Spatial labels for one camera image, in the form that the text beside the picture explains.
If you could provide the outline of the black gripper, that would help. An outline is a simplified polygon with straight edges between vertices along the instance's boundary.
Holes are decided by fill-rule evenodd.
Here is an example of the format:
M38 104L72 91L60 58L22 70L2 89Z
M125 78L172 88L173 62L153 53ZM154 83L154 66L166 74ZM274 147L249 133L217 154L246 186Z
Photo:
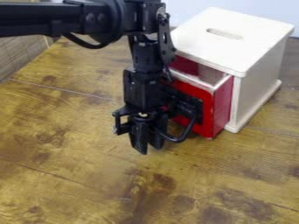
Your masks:
M133 68L122 72L124 106L117 109L114 117L114 133L129 133L132 147L140 154L146 154L148 132L149 144L160 150L164 147L168 115L160 114L164 106L162 91L172 89L162 71L144 73Z

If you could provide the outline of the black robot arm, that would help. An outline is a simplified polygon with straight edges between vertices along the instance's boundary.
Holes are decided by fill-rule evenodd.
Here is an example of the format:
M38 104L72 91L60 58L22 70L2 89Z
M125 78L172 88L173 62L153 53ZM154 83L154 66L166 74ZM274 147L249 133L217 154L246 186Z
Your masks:
M176 48L170 15L161 0L62 0L58 3L0 3L0 38L26 35L64 37L101 49L126 37L133 66L122 72L125 106L113 112L114 132L126 134L145 154L164 147L169 112L164 81Z

